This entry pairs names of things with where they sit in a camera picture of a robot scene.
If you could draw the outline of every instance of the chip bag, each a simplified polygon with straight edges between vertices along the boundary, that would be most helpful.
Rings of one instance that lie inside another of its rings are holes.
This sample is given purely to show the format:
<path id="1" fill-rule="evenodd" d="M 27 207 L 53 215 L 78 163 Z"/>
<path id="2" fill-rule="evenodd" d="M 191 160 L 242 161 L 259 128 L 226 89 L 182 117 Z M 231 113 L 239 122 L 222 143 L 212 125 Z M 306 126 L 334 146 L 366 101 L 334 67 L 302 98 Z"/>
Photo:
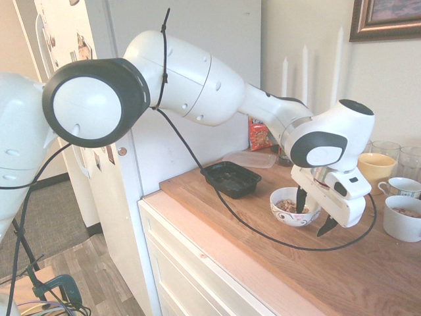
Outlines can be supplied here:
<path id="1" fill-rule="evenodd" d="M 249 138 L 250 150 L 258 150 L 273 145 L 269 140 L 269 129 L 253 117 L 249 117 Z"/>

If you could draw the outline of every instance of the white cup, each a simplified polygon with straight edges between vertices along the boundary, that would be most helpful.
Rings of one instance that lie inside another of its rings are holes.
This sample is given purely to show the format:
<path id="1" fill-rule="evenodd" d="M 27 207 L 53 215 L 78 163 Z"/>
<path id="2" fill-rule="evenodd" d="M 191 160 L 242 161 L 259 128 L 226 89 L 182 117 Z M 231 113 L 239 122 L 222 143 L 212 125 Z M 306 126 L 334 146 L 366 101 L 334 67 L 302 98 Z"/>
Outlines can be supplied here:
<path id="1" fill-rule="evenodd" d="M 421 183 L 408 178 L 390 178 L 380 182 L 378 188 L 387 196 L 409 196 L 418 199 L 421 195 Z"/>
<path id="2" fill-rule="evenodd" d="M 404 242 L 421 240 L 421 219 L 410 217 L 394 209 L 406 209 L 421 215 L 421 200 L 408 196 L 389 196 L 384 205 L 384 230 Z"/>

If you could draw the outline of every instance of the wooden floor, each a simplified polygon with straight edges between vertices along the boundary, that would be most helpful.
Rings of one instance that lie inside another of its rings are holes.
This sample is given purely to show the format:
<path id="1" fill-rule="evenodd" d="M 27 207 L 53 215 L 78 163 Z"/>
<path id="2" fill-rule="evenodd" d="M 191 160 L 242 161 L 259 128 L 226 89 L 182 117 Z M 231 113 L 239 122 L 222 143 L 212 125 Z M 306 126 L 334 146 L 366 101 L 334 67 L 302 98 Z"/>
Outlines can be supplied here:
<path id="1" fill-rule="evenodd" d="M 112 262 L 102 234 L 39 263 L 41 268 L 49 265 L 55 275 L 74 278 L 92 316 L 144 316 Z"/>

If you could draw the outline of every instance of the framed painting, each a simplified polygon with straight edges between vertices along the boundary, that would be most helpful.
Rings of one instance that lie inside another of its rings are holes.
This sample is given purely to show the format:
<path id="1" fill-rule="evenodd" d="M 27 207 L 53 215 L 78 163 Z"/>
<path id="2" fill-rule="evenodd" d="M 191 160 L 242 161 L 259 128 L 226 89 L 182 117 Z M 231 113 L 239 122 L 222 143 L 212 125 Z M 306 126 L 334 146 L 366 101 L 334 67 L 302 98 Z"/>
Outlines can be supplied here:
<path id="1" fill-rule="evenodd" d="M 355 0 L 349 41 L 421 37 L 421 0 Z"/>

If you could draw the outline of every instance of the white wall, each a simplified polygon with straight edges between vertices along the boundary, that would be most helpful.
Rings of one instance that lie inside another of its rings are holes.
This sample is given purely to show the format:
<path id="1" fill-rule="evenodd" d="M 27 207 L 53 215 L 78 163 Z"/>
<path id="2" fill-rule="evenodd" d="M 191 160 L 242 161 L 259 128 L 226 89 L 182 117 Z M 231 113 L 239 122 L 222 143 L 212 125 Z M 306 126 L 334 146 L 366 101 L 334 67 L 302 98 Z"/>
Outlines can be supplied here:
<path id="1" fill-rule="evenodd" d="M 37 65 L 42 65 L 41 53 L 37 48 L 37 36 L 36 36 L 36 7 L 33 1 L 29 0 L 12 0 L 18 17 L 20 19 L 20 25 L 24 30 L 26 36 L 26 43 L 31 52 L 31 58 Z M 36 67 L 38 80 L 42 82 L 47 81 L 47 74 L 43 67 Z"/>
<path id="2" fill-rule="evenodd" d="M 263 0 L 262 88 L 280 95 L 289 59 L 289 96 L 301 98 L 301 56 L 309 48 L 309 107 L 329 108 L 337 34 L 345 31 L 338 99 L 376 115 L 372 140 L 421 147 L 421 39 L 349 43 L 354 0 Z"/>
<path id="3" fill-rule="evenodd" d="M 15 72 L 38 80 L 38 75 L 30 55 L 24 32 L 22 30 L 13 0 L 0 0 L 0 71 Z M 48 157 L 58 150 L 57 142 L 53 144 Z M 61 155 L 46 168 L 40 180 L 66 173 L 66 165 Z"/>

